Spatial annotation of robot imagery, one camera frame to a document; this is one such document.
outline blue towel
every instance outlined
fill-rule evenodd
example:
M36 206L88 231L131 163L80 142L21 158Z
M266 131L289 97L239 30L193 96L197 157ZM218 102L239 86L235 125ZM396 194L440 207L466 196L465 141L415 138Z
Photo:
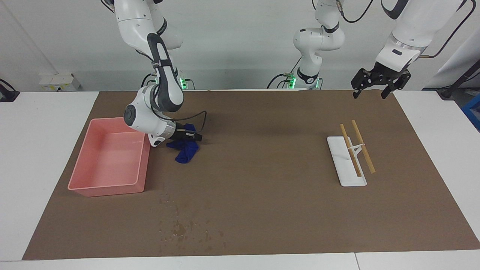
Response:
M185 124L186 130L197 131L192 124ZM198 144L192 140L176 140L171 143L167 143L167 147L180 150L180 153L175 158L178 163L186 164L193 159L193 156L198 151Z

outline brown paper surface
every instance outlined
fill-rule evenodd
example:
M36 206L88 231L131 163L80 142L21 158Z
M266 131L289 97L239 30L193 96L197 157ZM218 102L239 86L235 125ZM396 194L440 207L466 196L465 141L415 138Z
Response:
M480 249L393 95L364 91L187 92L175 117L208 110L189 164L150 151L145 191L67 190L88 123L136 93L102 92L23 259ZM376 174L341 187L326 138L355 119ZM201 125L201 117L188 123Z

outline white robotic arm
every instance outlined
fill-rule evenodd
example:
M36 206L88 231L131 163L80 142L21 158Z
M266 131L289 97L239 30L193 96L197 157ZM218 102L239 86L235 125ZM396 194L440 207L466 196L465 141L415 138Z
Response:
M181 35L168 26L158 3L162 0L109 0L121 37L140 54L148 57L156 74L156 85L142 87L124 113L125 123L148 134L154 147L168 138L188 137L201 140L202 136L183 129L183 126L163 112L176 112L183 104L183 92L177 80L168 49L182 45Z
M293 38L293 44L301 53L296 70L297 84L306 88L313 88L318 79L322 66L319 52L339 49L345 41L335 0L319 0L315 18L321 27L300 29Z
M382 0L387 15L396 20L385 46L375 59L372 70L360 69L353 80L354 98L363 89L387 85L382 98L402 89L411 75L408 66L430 45L435 33L443 28L463 0Z

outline white stand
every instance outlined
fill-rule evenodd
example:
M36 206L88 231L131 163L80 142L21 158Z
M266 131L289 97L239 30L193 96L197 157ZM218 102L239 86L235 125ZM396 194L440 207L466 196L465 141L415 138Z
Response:
M357 158L358 153L361 151L361 146L364 144L351 147L354 152L354 162L358 164L361 173L361 177L358 177L343 137L328 137L327 142L328 146L330 147L330 152L332 153L333 162L335 164L336 173L338 174L340 184L342 186L366 186L367 180L365 179L365 175L363 174L360 162Z

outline pink plastic bin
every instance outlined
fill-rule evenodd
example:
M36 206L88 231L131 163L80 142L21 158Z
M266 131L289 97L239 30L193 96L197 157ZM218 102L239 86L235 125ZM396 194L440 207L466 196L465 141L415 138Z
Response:
M122 117L93 119L68 189L87 197L142 192L149 153L146 134Z

